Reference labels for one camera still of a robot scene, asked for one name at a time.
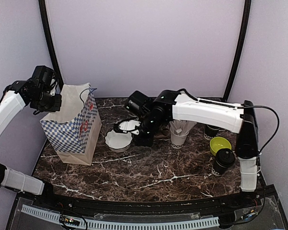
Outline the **brown cardboard cup carrier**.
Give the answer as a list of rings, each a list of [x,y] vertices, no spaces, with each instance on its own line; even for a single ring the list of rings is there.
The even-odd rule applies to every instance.
[[[168,139],[170,137],[170,125],[169,122],[162,123],[158,131],[154,134],[156,139]]]

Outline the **checkered paper takeout bag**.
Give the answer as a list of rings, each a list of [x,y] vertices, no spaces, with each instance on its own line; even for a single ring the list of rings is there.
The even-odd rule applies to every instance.
[[[63,163],[91,165],[102,127],[90,83],[65,84],[60,111],[40,120],[48,141]]]

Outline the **black paper coffee cup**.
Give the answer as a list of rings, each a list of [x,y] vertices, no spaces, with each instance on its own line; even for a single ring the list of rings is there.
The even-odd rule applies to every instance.
[[[226,129],[216,126],[205,125],[204,127],[204,139],[211,140],[217,136],[218,132],[226,131]]]

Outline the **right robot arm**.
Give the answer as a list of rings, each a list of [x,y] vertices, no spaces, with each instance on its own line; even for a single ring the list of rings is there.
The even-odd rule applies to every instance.
[[[257,187],[259,155],[256,105],[250,101],[224,103],[191,96],[185,89],[164,90],[156,98],[135,91],[125,105],[140,118],[121,123],[123,132],[138,136],[139,144],[150,145],[153,135],[163,123],[183,120],[219,127],[237,134],[235,153],[240,161],[240,187],[235,203],[245,208],[254,200]]]

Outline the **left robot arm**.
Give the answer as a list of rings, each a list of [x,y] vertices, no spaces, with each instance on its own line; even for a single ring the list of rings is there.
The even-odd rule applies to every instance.
[[[57,112],[61,107],[61,95],[56,93],[58,77],[46,66],[36,66],[28,80],[17,80],[8,85],[0,99],[0,136],[14,117],[26,106],[40,112]],[[0,163],[0,187],[15,189],[39,196],[39,201],[48,209],[58,205],[58,198],[45,190],[45,182],[15,171]]]

